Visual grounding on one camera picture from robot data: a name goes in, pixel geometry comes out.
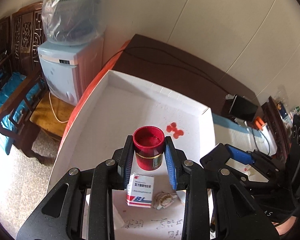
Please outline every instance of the clear plastic bag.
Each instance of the clear plastic bag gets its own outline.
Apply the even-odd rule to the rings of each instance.
[[[81,45],[103,35],[103,0],[43,0],[42,21],[47,40]]]

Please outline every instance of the floor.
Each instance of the floor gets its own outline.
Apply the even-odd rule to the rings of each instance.
[[[33,150],[56,157],[58,143],[40,132]],[[0,222],[15,238],[19,228],[46,194],[52,166],[27,158],[12,147],[10,155],[0,155]]]

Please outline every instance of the white cardboard box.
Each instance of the white cardboard box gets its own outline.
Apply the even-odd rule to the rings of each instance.
[[[51,173],[48,190],[72,167],[95,168],[110,159],[116,149],[124,146],[128,135],[145,125],[166,131],[177,123],[184,135],[172,137],[174,146],[197,163],[215,146],[211,110],[173,90],[117,71],[108,71],[94,88],[72,124],[59,150]],[[155,171],[140,169],[134,157],[132,173],[154,176],[154,191],[173,192],[165,159]],[[125,226],[115,231],[117,240],[181,239],[184,205],[176,200],[169,208],[140,209],[128,206],[125,191],[113,192],[116,206]]]

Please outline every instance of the blue cushion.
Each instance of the blue cushion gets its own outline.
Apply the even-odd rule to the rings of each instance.
[[[21,84],[21,82],[26,77],[21,75],[20,73],[14,72],[8,82],[3,86],[2,90],[0,91],[0,107],[7,101],[9,96],[13,93],[13,91]],[[31,102],[32,96],[35,95],[39,91],[39,85],[36,84],[26,95],[26,98]],[[13,119],[17,121],[21,115],[21,110],[25,108],[27,109],[25,101],[22,101],[19,107],[17,108]],[[16,127],[13,123],[9,120],[9,116],[5,116],[2,120],[2,126],[10,131],[15,131]],[[11,147],[13,144],[13,139],[7,136],[4,136],[0,133],[0,152],[5,152],[9,155]]]

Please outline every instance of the red cylindrical container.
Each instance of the red cylindrical container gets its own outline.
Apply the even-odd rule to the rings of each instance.
[[[164,133],[155,126],[144,126],[133,133],[137,163],[146,171],[160,167],[163,158]]]

